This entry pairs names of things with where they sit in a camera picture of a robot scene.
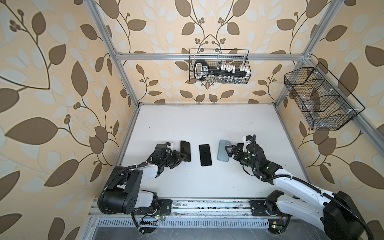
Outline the black phone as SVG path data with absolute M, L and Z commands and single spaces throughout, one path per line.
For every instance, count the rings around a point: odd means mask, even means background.
M 210 145 L 208 144 L 199 145 L 199 151 L 200 151 L 201 166 L 202 167 L 211 166 L 212 157 L 211 157 Z

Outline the black smartphone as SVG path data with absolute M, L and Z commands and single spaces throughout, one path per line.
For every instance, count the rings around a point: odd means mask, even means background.
M 186 141 L 181 141 L 181 153 L 186 155 L 185 162 L 191 161 L 191 144 Z

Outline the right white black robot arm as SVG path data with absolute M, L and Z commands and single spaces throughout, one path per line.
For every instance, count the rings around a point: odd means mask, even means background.
M 286 214 L 322 230 L 331 240 L 358 240 L 374 234 L 352 198 L 344 192 L 333 193 L 316 187 L 267 160 L 264 150 L 246 141 L 243 147 L 225 146 L 229 158 L 252 170 L 252 176 L 277 187 L 265 200 L 271 216 Z

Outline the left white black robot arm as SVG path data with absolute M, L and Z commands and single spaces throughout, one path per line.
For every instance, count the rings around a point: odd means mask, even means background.
M 98 208 L 105 215 L 130 215 L 141 234 L 152 233 L 158 221 L 171 211 L 171 200 L 159 201 L 158 194 L 141 189 L 144 181 L 155 179 L 165 168 L 174 169 L 191 161 L 191 144 L 182 141 L 179 151 L 169 142 L 157 144 L 154 152 L 139 165 L 114 167 L 98 198 Z

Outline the light blue phone case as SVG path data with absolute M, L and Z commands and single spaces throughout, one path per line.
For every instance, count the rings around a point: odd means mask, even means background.
M 231 142 L 227 140 L 220 140 L 219 141 L 219 147 L 218 147 L 218 153 L 217 153 L 217 160 L 221 162 L 228 162 L 229 161 L 229 155 L 226 151 L 226 147 L 230 146 Z

